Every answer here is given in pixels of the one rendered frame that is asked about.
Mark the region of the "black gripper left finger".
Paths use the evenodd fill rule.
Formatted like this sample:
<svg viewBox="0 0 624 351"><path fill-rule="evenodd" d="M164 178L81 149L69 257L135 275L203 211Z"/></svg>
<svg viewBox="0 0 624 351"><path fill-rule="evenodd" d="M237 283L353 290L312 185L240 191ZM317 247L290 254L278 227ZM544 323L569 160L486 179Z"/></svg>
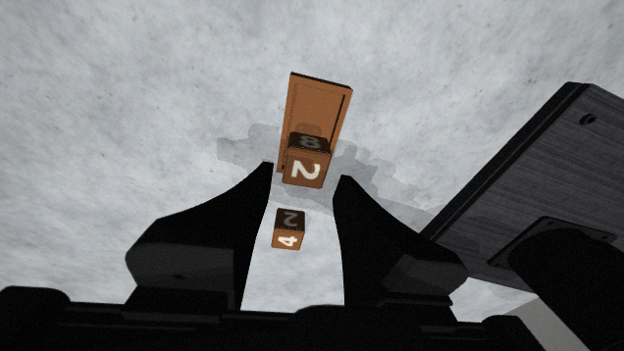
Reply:
<svg viewBox="0 0 624 351"><path fill-rule="evenodd" d="M240 310L274 163L223 194L157 219L126 253L137 287L125 320L219 324Z"/></svg>

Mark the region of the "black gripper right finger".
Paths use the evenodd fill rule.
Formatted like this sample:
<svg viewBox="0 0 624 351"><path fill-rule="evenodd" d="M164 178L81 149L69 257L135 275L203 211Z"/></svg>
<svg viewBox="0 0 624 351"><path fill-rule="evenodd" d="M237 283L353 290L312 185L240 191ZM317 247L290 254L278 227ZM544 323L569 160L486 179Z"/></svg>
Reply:
<svg viewBox="0 0 624 351"><path fill-rule="evenodd" d="M448 295L469 271L456 253L396 219L350 175L340 176L333 210L344 305L405 310L427 332L461 328Z"/></svg>

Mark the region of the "brown wooden cube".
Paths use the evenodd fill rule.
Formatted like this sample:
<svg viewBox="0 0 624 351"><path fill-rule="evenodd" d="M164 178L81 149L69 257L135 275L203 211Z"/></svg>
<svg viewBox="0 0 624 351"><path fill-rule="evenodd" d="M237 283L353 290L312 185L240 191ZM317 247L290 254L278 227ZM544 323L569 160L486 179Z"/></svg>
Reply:
<svg viewBox="0 0 624 351"><path fill-rule="evenodd" d="M292 131L288 139L282 182L320 189L331 159L327 138Z"/></svg>
<svg viewBox="0 0 624 351"><path fill-rule="evenodd" d="M305 213L289 209L277 210L272 248L300 250L305 233Z"/></svg>

